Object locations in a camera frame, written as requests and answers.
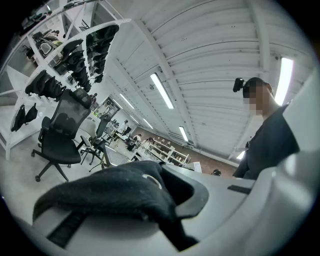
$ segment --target white shelving rack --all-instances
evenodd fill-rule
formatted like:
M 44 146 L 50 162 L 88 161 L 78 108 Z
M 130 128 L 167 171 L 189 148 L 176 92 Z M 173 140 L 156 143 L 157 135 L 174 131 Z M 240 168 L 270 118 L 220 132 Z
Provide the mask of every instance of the white shelving rack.
M 4 62 L 4 65 L 0 69 L 0 78 L 4 75 L 6 72 L 10 83 L 12 85 L 13 89 L 4 91 L 0 93 L 0 97 L 10 95 L 10 94 L 16 94 L 17 100 L 15 102 L 15 105 L 5 105 L 0 106 L 0 144 L 5 149 L 5 157 L 7 160 L 10 159 L 10 150 L 13 146 L 21 142 L 22 140 L 26 139 L 27 137 L 33 135 L 34 133 L 38 132 L 41 129 L 41 123 L 45 116 L 51 117 L 55 109 L 57 107 L 57 102 L 46 99 L 45 97 L 39 97 L 36 94 L 31 94 L 31 96 L 28 96 L 25 93 L 25 89 L 27 85 L 29 85 L 34 78 L 42 71 L 46 70 L 47 74 L 50 76 L 54 76 L 55 79 L 58 82 L 61 82 L 63 86 L 66 86 L 66 88 L 75 90 L 75 86 L 71 85 L 68 82 L 67 75 L 61 76 L 58 74 L 58 72 L 49 66 L 49 63 L 56 57 L 65 47 L 66 44 L 82 39 L 82 49 L 84 50 L 84 57 L 85 57 L 85 65 L 87 68 L 88 76 L 90 77 L 89 73 L 89 64 L 87 59 L 87 51 L 86 51 L 86 37 L 88 34 L 91 34 L 97 30 L 103 29 L 105 27 L 108 27 L 110 25 L 121 25 L 122 23 L 128 23 L 131 22 L 131 19 L 118 19 L 110 22 L 106 22 L 94 27 L 91 27 L 85 31 L 80 32 L 79 34 L 73 36 L 72 38 L 64 41 L 59 47 L 57 47 L 55 50 L 53 50 L 46 58 L 43 58 L 40 54 L 38 48 L 35 45 L 34 40 L 32 39 L 32 34 L 36 32 L 41 26 L 43 26 L 45 23 L 50 21 L 55 17 L 57 19 L 57 15 L 60 15 L 65 10 L 63 7 L 60 7 L 56 9 L 50 16 L 47 16 L 44 20 L 42 20 L 40 23 L 38 23 L 33 29 L 31 29 L 26 35 L 22 36 L 20 41 L 17 43 L 17 45 L 12 49 L 9 56 Z M 20 49 L 20 47 L 23 45 L 25 40 L 28 40 L 35 57 L 37 58 L 38 67 L 35 69 L 35 71 L 31 74 L 31 76 L 26 76 L 22 74 L 21 72 L 15 70 L 11 66 L 9 66 L 9 62 L 14 56 L 14 54 Z M 22 104 L 25 105 L 25 111 L 26 113 L 28 110 L 36 103 L 36 108 L 38 110 L 37 117 L 35 120 L 30 122 L 28 125 L 23 125 L 17 132 L 11 132 L 11 128 L 14 125 L 16 115 L 18 113 L 18 110 Z
M 185 164 L 188 158 L 188 154 L 182 154 L 179 151 L 176 151 L 175 148 L 173 146 L 169 147 L 167 145 L 162 144 L 161 142 L 155 140 L 154 141 L 155 144 L 150 144 L 148 151 L 155 156 L 156 158 L 158 158 L 161 161 L 164 161 L 166 163 L 169 163 L 169 160 L 171 159 L 172 162 L 178 163 L 178 164 Z M 172 154 L 175 153 L 176 155 L 181 156 L 181 161 L 178 159 L 175 159 Z

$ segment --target shoe rack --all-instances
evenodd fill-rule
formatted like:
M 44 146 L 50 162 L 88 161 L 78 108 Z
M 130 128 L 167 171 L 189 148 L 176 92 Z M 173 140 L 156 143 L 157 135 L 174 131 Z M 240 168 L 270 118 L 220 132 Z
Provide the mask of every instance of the shoe rack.
M 0 97 L 6 97 L 8 99 L 14 99 L 15 104 L 11 103 L 9 105 L 0 104 L 0 145 L 5 149 L 6 151 L 6 159 L 10 159 L 10 150 L 13 146 L 21 142 L 22 140 L 26 139 L 27 137 L 35 134 L 41 129 L 41 123 L 42 119 L 45 116 L 52 117 L 52 115 L 55 112 L 57 102 L 55 102 L 53 99 L 47 99 L 45 97 L 39 97 L 36 94 L 31 94 L 31 96 L 28 96 L 25 93 L 25 89 L 27 85 L 29 85 L 34 78 L 42 71 L 46 70 L 47 74 L 50 76 L 54 76 L 55 80 L 57 82 L 60 82 L 62 86 L 66 86 L 67 89 L 71 89 L 74 91 L 76 88 L 76 84 L 71 85 L 68 81 L 68 76 L 70 75 L 69 72 L 67 72 L 65 75 L 59 75 L 58 72 L 50 66 L 50 62 L 53 59 L 57 59 L 57 56 L 61 55 L 60 52 L 63 50 L 64 46 L 72 41 L 82 39 L 83 42 L 81 44 L 83 51 L 83 56 L 85 58 L 85 66 L 86 71 L 88 73 L 88 79 L 92 86 L 95 86 L 94 80 L 95 76 L 98 76 L 99 74 L 94 74 L 90 76 L 89 72 L 89 63 L 88 63 L 88 56 L 87 56 L 87 46 L 86 46 L 86 37 L 87 35 L 94 33 L 95 31 L 98 31 L 100 29 L 103 29 L 105 27 L 108 27 L 110 25 L 121 25 L 122 23 L 129 23 L 131 22 L 131 19 L 118 19 L 109 21 L 103 24 L 96 25 L 94 27 L 91 27 L 87 30 L 81 31 L 77 35 L 65 40 L 60 46 L 58 46 L 56 49 L 54 49 L 46 58 L 43 58 L 41 53 L 39 52 L 38 48 L 36 47 L 36 44 L 32 38 L 32 35 L 39 30 L 41 26 L 43 26 L 45 23 L 49 22 L 51 19 L 57 19 L 57 15 L 62 14 L 65 12 L 63 7 L 60 7 L 52 12 L 50 16 L 47 16 L 44 20 L 42 20 L 40 23 L 38 23 L 33 29 L 31 29 L 29 32 L 27 32 L 24 36 L 21 37 L 19 42 L 16 44 L 16 46 L 11 50 L 11 52 L 8 54 L 7 59 L 4 62 L 4 65 L 0 69 L 0 79 L 3 76 L 8 77 L 7 81 L 11 84 L 11 87 L 8 90 L 0 90 Z M 12 68 L 10 64 L 10 60 L 13 58 L 14 54 L 17 51 L 21 50 L 21 47 L 23 44 L 28 41 L 30 47 L 32 48 L 34 55 L 37 59 L 38 67 L 32 72 L 30 76 L 27 76 L 20 71 Z M 104 66 L 103 74 L 106 72 L 106 66 Z M 28 125 L 23 125 L 18 131 L 11 132 L 11 127 L 15 123 L 15 118 L 18 113 L 18 110 L 22 104 L 25 105 L 25 111 L 27 112 L 29 108 L 33 106 L 33 104 L 36 103 L 36 108 L 38 110 L 38 115 L 35 120 L 30 122 Z

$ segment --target black office chair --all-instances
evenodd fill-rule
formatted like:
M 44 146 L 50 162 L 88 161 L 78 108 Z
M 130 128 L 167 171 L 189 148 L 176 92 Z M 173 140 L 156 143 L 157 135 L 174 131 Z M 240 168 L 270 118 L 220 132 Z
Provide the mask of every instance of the black office chair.
M 98 126 L 98 129 L 96 130 L 96 139 L 91 143 L 93 149 L 87 148 L 85 150 L 80 151 L 81 155 L 86 153 L 81 164 L 83 164 L 84 160 L 87 157 L 87 154 L 92 154 L 92 159 L 91 159 L 91 162 L 89 163 L 89 165 L 92 165 L 95 157 L 97 157 L 99 160 L 101 160 L 100 153 L 104 151 L 105 143 L 107 143 L 108 145 L 110 145 L 110 143 L 111 143 L 102 137 L 104 130 L 110 121 L 111 121 L 111 117 L 108 116 L 108 114 L 105 114 L 104 116 L 101 117 L 100 124 Z
M 49 163 L 39 175 L 35 176 L 37 182 L 52 165 L 57 168 L 67 182 L 69 181 L 59 164 L 68 165 L 70 168 L 71 164 L 81 162 L 79 148 L 76 147 L 73 139 L 76 137 L 79 126 L 91 112 L 91 102 L 90 96 L 82 88 L 74 92 L 66 89 L 53 117 L 51 119 L 47 116 L 43 118 L 38 137 L 41 142 L 41 152 L 34 149 L 31 156 L 35 157 L 37 154 L 49 160 Z

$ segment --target concrete floor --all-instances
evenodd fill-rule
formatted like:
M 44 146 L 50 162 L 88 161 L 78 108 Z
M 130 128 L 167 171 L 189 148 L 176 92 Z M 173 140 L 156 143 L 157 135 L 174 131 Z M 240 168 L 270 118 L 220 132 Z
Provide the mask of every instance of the concrete floor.
M 65 179 L 58 170 L 51 166 L 36 182 L 35 176 L 46 166 L 48 160 L 35 155 L 31 157 L 33 149 L 41 151 L 38 147 L 38 132 L 23 140 L 11 149 L 10 160 L 6 160 L 6 152 L 0 147 L 0 192 L 9 210 L 13 215 L 20 217 L 29 224 L 32 224 L 32 214 L 35 202 L 46 191 L 56 185 L 65 182 Z M 126 145 L 121 141 L 115 148 L 118 152 L 130 157 L 132 152 L 126 150 Z M 92 172 L 89 170 L 100 163 L 94 158 L 92 165 L 89 165 L 92 157 L 88 154 L 83 164 L 73 164 L 71 168 L 61 164 L 61 168 L 70 181 L 74 181 L 101 170 L 101 166 L 95 167 Z

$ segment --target short black hair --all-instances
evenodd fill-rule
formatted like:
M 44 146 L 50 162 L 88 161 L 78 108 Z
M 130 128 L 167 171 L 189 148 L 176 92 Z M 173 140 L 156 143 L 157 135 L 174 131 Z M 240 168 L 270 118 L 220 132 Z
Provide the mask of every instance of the short black hair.
M 267 83 L 263 81 L 259 77 L 252 77 L 248 81 L 245 82 L 242 90 L 242 95 L 244 98 L 250 98 L 250 87 L 257 87 L 257 86 L 266 86 Z

